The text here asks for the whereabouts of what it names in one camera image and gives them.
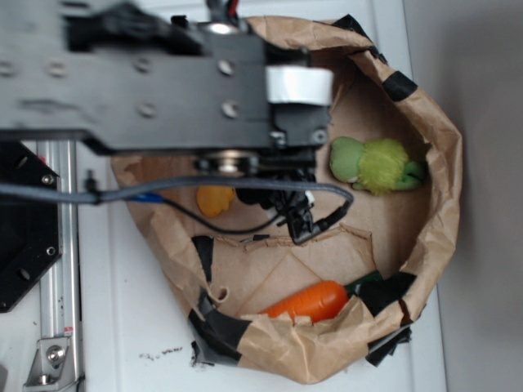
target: screw hole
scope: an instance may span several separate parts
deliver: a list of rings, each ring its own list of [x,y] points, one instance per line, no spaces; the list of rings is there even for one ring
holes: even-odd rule
[[[20,169],[27,163],[28,158],[26,156],[20,157],[15,162],[15,169]]]
[[[59,61],[52,61],[49,63],[49,74],[55,78],[62,78],[65,76],[65,65]]]
[[[138,58],[134,65],[139,72],[142,72],[144,74],[148,73],[151,69],[151,63],[149,59],[145,57]]]
[[[10,61],[0,60],[0,76],[9,77],[14,72],[15,69]]]
[[[18,271],[18,277],[26,282],[28,282],[29,280],[31,280],[31,275],[29,274],[29,272],[27,272],[26,269],[23,269],[23,268],[20,268]]]
[[[239,115],[239,104],[235,100],[227,100],[221,104],[221,111],[228,118],[237,118]]]

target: screw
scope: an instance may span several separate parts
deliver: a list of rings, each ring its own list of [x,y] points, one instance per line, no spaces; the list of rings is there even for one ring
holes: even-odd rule
[[[227,76],[232,76],[235,74],[235,66],[228,60],[219,60],[218,69],[221,71],[222,74]]]
[[[285,147],[285,145],[287,145],[287,139],[284,132],[273,131],[270,133],[270,137],[272,137],[278,147]]]
[[[51,375],[42,374],[41,376],[38,377],[38,383],[39,383],[39,385],[51,384]]]
[[[15,67],[10,61],[0,60],[0,76],[8,78],[15,74]]]
[[[327,141],[329,137],[327,136],[327,131],[324,129],[317,129],[314,132],[312,132],[312,142],[317,145],[322,145]]]
[[[47,66],[47,72],[54,78],[63,78],[65,76],[65,65],[60,61],[53,60]]]
[[[26,281],[26,282],[28,282],[29,280],[31,280],[31,275],[29,274],[29,272],[27,272],[26,269],[20,268],[20,269],[18,270],[17,273],[18,273],[18,276],[19,276],[22,280],[24,280],[24,281]]]
[[[237,118],[239,112],[238,102],[235,100],[227,100],[221,104],[221,111],[228,118]]]
[[[15,169],[22,168],[27,163],[28,158],[23,156],[15,162]]]
[[[51,363],[58,362],[65,357],[65,351],[59,345],[53,345],[47,350],[47,359]]]
[[[139,104],[136,109],[145,118],[152,118],[156,115],[156,108],[152,104]]]
[[[46,174],[44,177],[42,177],[42,183],[45,185],[51,185],[54,182],[55,182],[55,177],[50,174]]]
[[[145,57],[138,57],[134,62],[134,67],[136,68],[136,70],[144,74],[147,74],[151,70],[150,61]]]

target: cable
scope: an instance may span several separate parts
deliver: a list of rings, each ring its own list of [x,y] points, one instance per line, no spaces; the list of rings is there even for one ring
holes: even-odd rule
[[[259,226],[256,226],[256,227],[252,227],[251,229],[223,229],[221,227],[218,227],[218,226],[215,226],[213,225],[212,223],[210,222],[207,222],[205,219],[203,219],[202,217],[194,214],[192,211],[186,209],[185,207],[183,207],[181,204],[178,204],[177,202],[173,201],[173,200],[169,200],[168,198],[165,198],[163,200],[163,203],[164,204],[167,204],[168,206],[170,207],[173,207],[175,209],[177,209],[178,211],[180,212],[183,212],[184,214],[186,214],[187,216],[191,217],[192,219],[194,219],[195,221],[201,223],[202,225],[204,225],[205,227],[207,227],[208,229],[211,229],[213,231],[216,231],[217,233],[219,234],[224,234],[224,235],[247,235],[247,234],[253,234],[253,233],[256,233],[257,231],[260,231],[260,230],[263,230],[265,229],[266,227],[272,225],[274,222],[276,222],[276,220],[278,218],[281,217],[280,214],[276,214],[275,216],[273,216],[272,218],[270,218],[267,222],[265,222],[264,224],[262,225],[259,225]]]
[[[82,390],[85,390],[84,382],[85,382],[85,376],[80,376],[80,377],[76,380],[76,392],[79,392],[81,387],[83,387]]]
[[[110,203],[118,200],[128,200],[141,194],[148,194],[165,189],[199,185],[222,185],[233,188],[273,189],[302,192],[307,190],[321,191],[337,194],[338,196],[341,196],[346,201],[348,201],[349,204],[352,204],[354,201],[354,197],[350,192],[331,184],[317,184],[315,182],[289,180],[263,180],[251,177],[219,176],[173,177],[116,190],[72,194],[67,194],[52,189],[43,189],[42,187],[37,186],[0,183],[0,194],[47,203],[98,204]]]
[[[239,0],[229,0],[229,2],[227,2],[229,16],[234,17],[236,15],[236,8],[238,8],[238,2]]]

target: white tape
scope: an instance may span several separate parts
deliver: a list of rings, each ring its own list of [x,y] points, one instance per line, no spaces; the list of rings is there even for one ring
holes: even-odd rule
[[[333,73],[328,69],[296,65],[266,67],[267,97],[272,104],[332,103]]]

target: black tape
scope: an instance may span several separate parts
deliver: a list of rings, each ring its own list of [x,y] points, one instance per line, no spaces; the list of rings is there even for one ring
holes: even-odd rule
[[[367,33],[363,30],[363,27],[361,27],[361,24],[359,24],[358,21],[354,19],[352,15],[343,16],[340,20],[335,21],[331,25],[334,27],[339,27],[340,29],[354,31],[359,35],[364,36],[369,41],[372,41],[372,39],[370,39]],[[382,53],[379,52],[376,46],[372,45],[368,48],[368,50],[374,58],[379,59],[383,64],[387,64],[387,59]]]
[[[415,279],[415,275],[398,272],[387,280],[363,283],[356,294],[376,316],[391,303],[399,301]]]
[[[399,102],[408,98],[418,89],[418,85],[403,75],[400,71],[395,71],[382,84],[387,95],[394,101]]]
[[[203,293],[199,304],[205,320],[191,310],[189,321],[199,347],[198,362],[236,365],[242,355],[237,351],[250,321],[227,316],[214,308]]]
[[[205,278],[208,282],[212,281],[212,250],[214,239],[204,235],[193,237],[193,244],[198,251],[199,260],[202,263]]]
[[[390,335],[383,337],[377,341],[369,344],[370,354],[365,357],[367,362],[371,363],[375,367],[385,359],[388,355],[393,355],[396,351],[396,347],[401,343],[408,343],[411,340],[412,331],[410,327],[404,327],[399,329],[397,332],[393,332]]]
[[[398,272],[389,279],[377,282],[366,282],[357,288],[356,295],[367,305],[373,316],[379,314],[393,302],[400,302],[409,290],[415,275]],[[410,322],[408,315],[404,320]],[[372,365],[377,366],[388,354],[393,354],[399,343],[410,341],[409,325],[404,325],[398,331],[369,343],[369,355],[365,357]]]
[[[264,239],[270,238],[269,234],[254,234],[253,241],[263,241]]]
[[[364,37],[371,40],[369,38],[369,36],[367,35],[367,33],[361,27],[361,24],[359,24],[358,21],[356,19],[354,19],[354,16],[352,16],[350,14],[343,16],[340,20],[336,20],[332,24],[332,26],[339,27],[340,29],[354,31],[355,33],[358,33],[359,35],[363,35]]]

